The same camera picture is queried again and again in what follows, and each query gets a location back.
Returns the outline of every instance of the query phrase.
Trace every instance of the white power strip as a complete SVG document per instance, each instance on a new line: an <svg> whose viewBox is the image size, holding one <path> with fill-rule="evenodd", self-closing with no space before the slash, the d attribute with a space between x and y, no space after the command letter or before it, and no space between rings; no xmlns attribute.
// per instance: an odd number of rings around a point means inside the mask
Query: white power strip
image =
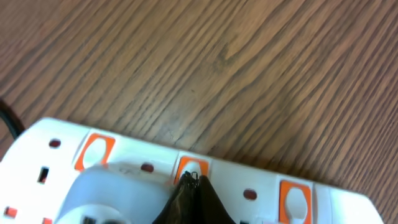
<svg viewBox="0 0 398 224"><path fill-rule="evenodd" d="M0 162L0 223L53 223L80 170L98 163L150 169L170 183L196 164L236 223L288 223L300 212L306 224L382 223L364 195L53 118L26 130Z"/></svg>

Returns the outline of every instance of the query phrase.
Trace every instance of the black cable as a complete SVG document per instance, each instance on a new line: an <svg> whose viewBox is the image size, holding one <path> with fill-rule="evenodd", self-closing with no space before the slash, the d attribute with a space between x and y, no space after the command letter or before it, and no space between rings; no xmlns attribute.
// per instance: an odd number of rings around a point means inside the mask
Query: black cable
<svg viewBox="0 0 398 224"><path fill-rule="evenodd" d="M5 102L3 102L2 99L0 99L0 117L7 125L8 130L10 131L14 139L18 138L18 136L25 130L21 121L10 109L10 107L8 107Z"/></svg>

